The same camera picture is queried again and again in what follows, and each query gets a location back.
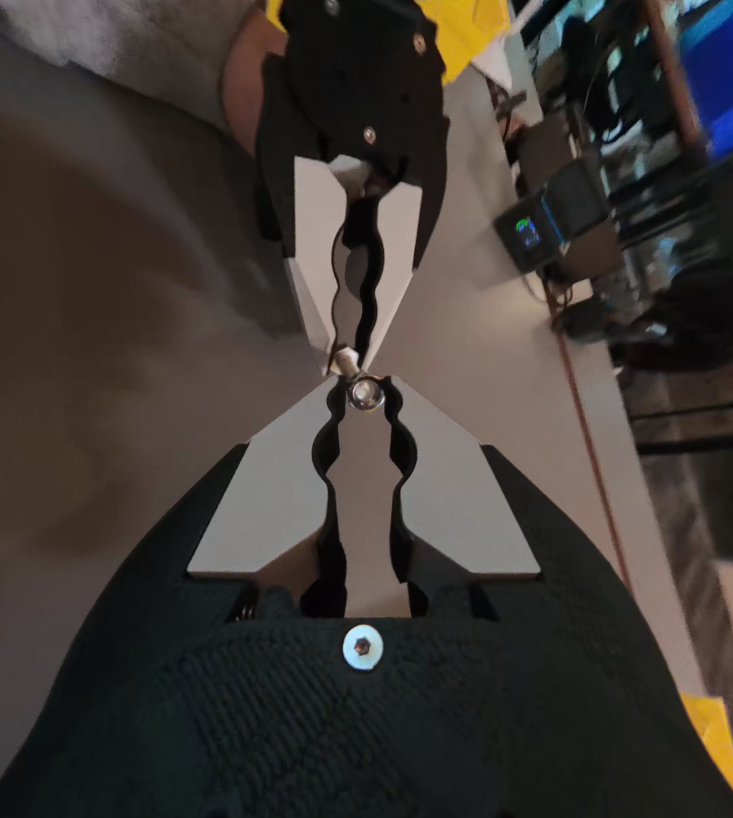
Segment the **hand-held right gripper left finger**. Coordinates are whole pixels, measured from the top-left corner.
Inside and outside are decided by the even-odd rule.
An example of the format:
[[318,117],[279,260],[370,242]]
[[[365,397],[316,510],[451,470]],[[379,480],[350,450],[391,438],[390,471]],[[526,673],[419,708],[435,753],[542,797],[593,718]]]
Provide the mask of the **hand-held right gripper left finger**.
[[193,578],[285,588],[310,617],[343,617],[335,490],[346,388],[331,377],[254,435],[188,564]]

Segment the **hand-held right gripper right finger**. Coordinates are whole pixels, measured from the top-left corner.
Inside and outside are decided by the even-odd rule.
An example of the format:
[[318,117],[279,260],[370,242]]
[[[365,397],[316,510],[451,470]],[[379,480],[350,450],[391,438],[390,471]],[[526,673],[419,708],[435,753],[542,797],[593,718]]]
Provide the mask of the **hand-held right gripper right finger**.
[[392,492],[390,558],[413,617],[438,593],[541,574],[480,441],[403,380],[384,379]]

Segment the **wooden top table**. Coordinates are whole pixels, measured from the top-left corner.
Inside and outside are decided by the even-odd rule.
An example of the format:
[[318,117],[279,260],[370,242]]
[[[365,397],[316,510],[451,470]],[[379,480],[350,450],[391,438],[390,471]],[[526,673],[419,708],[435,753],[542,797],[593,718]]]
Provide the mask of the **wooden top table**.
[[708,148],[708,133],[702,124],[687,72],[679,57],[677,24],[680,5],[681,2],[641,2],[662,74],[672,97],[676,133],[681,148],[704,158]]

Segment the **large yellow plastic bin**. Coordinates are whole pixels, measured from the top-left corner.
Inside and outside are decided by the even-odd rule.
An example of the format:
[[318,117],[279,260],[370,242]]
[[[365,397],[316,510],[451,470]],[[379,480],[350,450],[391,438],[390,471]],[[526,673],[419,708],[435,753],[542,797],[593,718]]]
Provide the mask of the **large yellow plastic bin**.
[[699,739],[733,789],[733,736],[723,698],[684,691],[679,695]]
[[437,28],[445,85],[471,66],[472,57],[496,37],[511,33],[511,11],[505,1],[422,1],[416,5]]

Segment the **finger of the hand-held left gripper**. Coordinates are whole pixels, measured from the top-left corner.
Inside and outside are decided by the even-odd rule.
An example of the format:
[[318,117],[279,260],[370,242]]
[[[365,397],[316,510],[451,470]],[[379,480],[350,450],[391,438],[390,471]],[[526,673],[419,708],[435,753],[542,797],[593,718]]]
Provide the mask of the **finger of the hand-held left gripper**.
[[347,207],[346,192],[327,164],[295,157],[295,244],[286,270],[313,359],[323,375],[331,372],[338,336],[333,307],[340,283],[334,250]]
[[345,221],[344,244],[366,254],[353,347],[362,371],[371,368],[412,281],[421,201],[422,190],[401,181],[381,196],[355,202]]

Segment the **person's left forearm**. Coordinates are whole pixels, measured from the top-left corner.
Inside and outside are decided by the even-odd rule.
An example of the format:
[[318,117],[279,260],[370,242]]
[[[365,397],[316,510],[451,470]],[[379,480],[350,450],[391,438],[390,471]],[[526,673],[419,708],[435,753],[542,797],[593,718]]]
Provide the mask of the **person's left forearm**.
[[47,63],[75,66],[227,132],[219,83],[246,1],[0,1],[0,34]]

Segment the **person's left hand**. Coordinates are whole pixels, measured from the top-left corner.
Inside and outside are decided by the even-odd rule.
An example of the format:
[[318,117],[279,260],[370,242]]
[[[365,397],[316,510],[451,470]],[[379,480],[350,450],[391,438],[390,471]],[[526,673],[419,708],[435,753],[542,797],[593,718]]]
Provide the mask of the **person's left hand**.
[[263,65],[271,55],[284,56],[286,45],[287,35],[253,6],[231,39],[222,68],[220,95],[229,132],[252,157],[263,107]]

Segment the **blue stacked bins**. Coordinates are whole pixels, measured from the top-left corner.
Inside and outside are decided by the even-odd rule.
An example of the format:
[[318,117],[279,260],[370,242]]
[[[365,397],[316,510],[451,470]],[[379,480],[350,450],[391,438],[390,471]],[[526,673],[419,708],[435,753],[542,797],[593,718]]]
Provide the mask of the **blue stacked bins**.
[[678,46],[710,153],[722,158],[733,151],[733,1],[685,15]]

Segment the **black device with colour screen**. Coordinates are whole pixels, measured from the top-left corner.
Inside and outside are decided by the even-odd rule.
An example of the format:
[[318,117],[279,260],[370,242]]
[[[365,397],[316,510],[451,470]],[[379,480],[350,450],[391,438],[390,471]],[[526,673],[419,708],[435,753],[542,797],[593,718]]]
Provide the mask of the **black device with colour screen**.
[[577,158],[505,210],[493,227],[517,269],[529,272],[558,263],[573,241],[609,214],[597,167]]

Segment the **steel hex nut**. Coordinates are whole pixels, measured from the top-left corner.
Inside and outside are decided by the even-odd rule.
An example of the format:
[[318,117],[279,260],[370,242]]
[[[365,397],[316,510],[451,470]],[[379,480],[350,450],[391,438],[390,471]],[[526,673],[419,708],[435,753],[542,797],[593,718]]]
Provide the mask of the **steel hex nut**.
[[347,384],[347,398],[352,408],[361,412],[373,412],[384,403],[382,380],[369,374],[361,374]]

